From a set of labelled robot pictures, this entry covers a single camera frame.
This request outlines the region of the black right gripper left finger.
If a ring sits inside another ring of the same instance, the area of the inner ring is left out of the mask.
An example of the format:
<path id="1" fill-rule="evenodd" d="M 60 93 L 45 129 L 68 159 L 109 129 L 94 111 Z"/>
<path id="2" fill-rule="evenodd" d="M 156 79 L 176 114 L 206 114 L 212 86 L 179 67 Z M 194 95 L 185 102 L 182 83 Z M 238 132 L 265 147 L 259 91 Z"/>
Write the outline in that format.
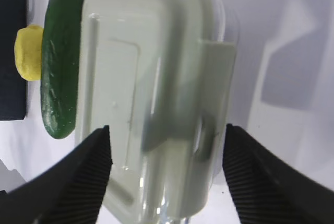
<path id="1" fill-rule="evenodd" d="M 96 223 L 111 166 L 106 125 L 40 176 L 1 192 L 1 223 Z"/>

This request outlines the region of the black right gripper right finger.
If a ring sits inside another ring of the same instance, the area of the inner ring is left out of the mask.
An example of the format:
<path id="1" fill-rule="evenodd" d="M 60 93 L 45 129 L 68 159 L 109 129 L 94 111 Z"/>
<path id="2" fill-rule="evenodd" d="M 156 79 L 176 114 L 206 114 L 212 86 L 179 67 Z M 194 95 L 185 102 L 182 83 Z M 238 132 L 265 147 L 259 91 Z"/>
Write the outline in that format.
<path id="1" fill-rule="evenodd" d="M 228 124 L 222 168 L 241 223 L 333 223 L 333 191 Z"/>

